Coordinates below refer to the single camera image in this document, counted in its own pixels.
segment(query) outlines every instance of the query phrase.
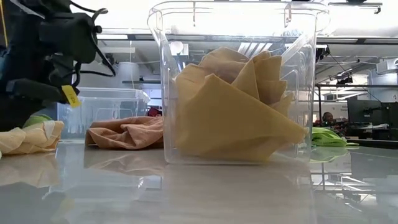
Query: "black cable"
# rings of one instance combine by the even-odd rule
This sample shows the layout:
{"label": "black cable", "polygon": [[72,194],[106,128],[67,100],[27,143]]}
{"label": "black cable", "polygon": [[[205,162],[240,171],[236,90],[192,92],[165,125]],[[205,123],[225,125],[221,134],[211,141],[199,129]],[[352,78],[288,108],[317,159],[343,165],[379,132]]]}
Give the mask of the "black cable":
{"label": "black cable", "polygon": [[97,44],[95,43],[94,37],[91,35],[90,38],[90,42],[91,44],[93,44],[95,50],[97,51],[99,57],[101,57],[102,61],[105,62],[105,65],[111,70],[113,77],[116,76],[116,71],[114,70],[114,68],[111,65],[111,62],[109,62],[109,60],[105,57],[105,55],[101,52],[100,48],[98,48]]}
{"label": "black cable", "polygon": [[[332,57],[332,59],[340,66],[341,69],[343,69],[344,72],[347,72],[347,70],[345,70],[343,68],[343,66],[340,65],[340,63],[334,58],[334,56],[329,52],[329,55]],[[381,103],[381,101],[375,97],[370,91],[368,91],[367,89],[365,89],[365,87],[362,87],[363,90],[365,90],[367,93],[369,93],[369,95],[371,95],[373,98],[377,99],[378,102]]]}
{"label": "black cable", "polygon": [[80,83],[80,69],[81,69],[81,62],[77,62],[75,65],[75,73],[76,73],[76,80],[72,83],[73,87],[77,87]]}
{"label": "black cable", "polygon": [[[80,5],[76,4],[76,3],[74,3],[73,1],[71,1],[71,4],[74,5],[74,6],[76,6],[76,7],[78,7],[78,8],[81,9],[81,10],[94,13],[94,15],[91,17],[91,18],[93,19],[93,22],[97,19],[97,17],[98,17],[100,14],[106,14],[106,13],[108,13],[108,10],[105,9],[105,8],[98,9],[97,11],[94,11],[94,10],[92,10],[92,9],[87,9],[87,8],[85,8],[85,7],[82,7],[82,6],[80,6]],[[95,48],[97,54],[101,57],[101,59],[103,60],[103,62],[105,62],[106,66],[111,70],[112,75],[110,75],[110,74],[105,74],[105,73],[102,73],[102,72],[90,71],[90,70],[83,70],[83,71],[81,71],[81,70],[80,70],[80,69],[81,69],[81,62],[77,62],[77,63],[75,64],[75,70],[72,71],[72,72],[70,72],[70,73],[68,73],[68,74],[66,74],[66,75],[64,75],[64,76],[62,77],[62,78],[67,78],[67,77],[70,77],[70,76],[72,76],[72,75],[76,75],[76,80],[72,83],[72,86],[73,86],[73,87],[77,87],[77,86],[80,84],[80,74],[83,74],[83,73],[92,73],[92,74],[101,75],[101,76],[104,76],[104,77],[115,77],[115,76],[116,76],[116,71],[114,70],[113,66],[111,65],[111,63],[109,62],[109,60],[104,56],[104,54],[101,52],[100,48],[97,46],[97,44],[96,44],[96,42],[95,42],[95,39],[94,39],[94,35],[95,35],[95,34],[93,33],[92,30],[89,30],[88,32],[90,33],[90,42],[91,42],[91,44],[93,45],[93,47]]]}
{"label": "black cable", "polygon": [[[77,4],[77,3],[73,2],[73,1],[70,1],[70,4],[71,4],[72,6],[75,6],[75,7],[79,8],[79,9],[83,10],[83,11],[86,11],[86,12],[95,13],[95,12],[97,11],[97,10],[92,10],[92,9],[88,9],[88,8],[86,8],[86,7],[83,7],[83,6]],[[107,9],[106,9],[106,11],[103,11],[101,14],[106,14],[106,13],[108,13],[108,10],[107,10]]]}
{"label": "black cable", "polygon": [[105,8],[98,9],[97,11],[94,12],[94,15],[91,18],[93,19],[93,21],[95,21],[100,14],[106,14],[107,12],[108,10]]}

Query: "desk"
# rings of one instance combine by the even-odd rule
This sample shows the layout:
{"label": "desk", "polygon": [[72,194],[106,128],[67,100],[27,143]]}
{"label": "desk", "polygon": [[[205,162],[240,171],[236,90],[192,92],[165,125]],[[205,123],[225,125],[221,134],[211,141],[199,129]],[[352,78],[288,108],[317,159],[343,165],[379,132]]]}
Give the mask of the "desk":
{"label": "desk", "polygon": [[163,156],[63,143],[56,154],[3,157],[1,223],[398,222],[395,166],[378,165],[398,164],[398,151],[267,166],[175,166]]}

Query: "computer monitor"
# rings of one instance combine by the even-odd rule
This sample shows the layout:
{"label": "computer monitor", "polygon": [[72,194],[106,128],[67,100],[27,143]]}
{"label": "computer monitor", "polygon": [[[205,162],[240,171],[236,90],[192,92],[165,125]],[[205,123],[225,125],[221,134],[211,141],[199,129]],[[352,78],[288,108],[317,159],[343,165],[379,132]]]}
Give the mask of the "computer monitor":
{"label": "computer monitor", "polygon": [[350,99],[347,105],[350,123],[372,123],[373,125],[384,123],[380,101]]}

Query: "green towel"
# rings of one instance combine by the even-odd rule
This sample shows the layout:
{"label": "green towel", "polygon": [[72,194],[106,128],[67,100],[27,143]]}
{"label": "green towel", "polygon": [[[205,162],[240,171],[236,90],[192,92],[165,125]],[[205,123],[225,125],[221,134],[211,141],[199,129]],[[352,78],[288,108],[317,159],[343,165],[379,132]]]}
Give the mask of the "green towel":
{"label": "green towel", "polygon": [[356,143],[347,143],[345,139],[326,128],[312,128],[312,144],[333,147],[358,146]]}

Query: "beige cloth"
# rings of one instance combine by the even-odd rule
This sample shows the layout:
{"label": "beige cloth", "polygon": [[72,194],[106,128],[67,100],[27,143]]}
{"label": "beige cloth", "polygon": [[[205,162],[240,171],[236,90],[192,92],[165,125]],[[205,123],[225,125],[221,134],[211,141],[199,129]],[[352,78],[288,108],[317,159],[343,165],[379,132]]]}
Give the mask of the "beige cloth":
{"label": "beige cloth", "polygon": [[163,117],[95,121],[86,132],[85,143],[106,149],[163,147]]}
{"label": "beige cloth", "polygon": [[248,60],[227,48],[187,65],[176,77],[176,146],[182,154],[265,162],[276,150],[302,142],[307,130],[287,118],[281,57]]}
{"label": "beige cloth", "polygon": [[1,132],[0,151],[3,155],[52,152],[57,148],[62,129],[62,121],[44,121]]}

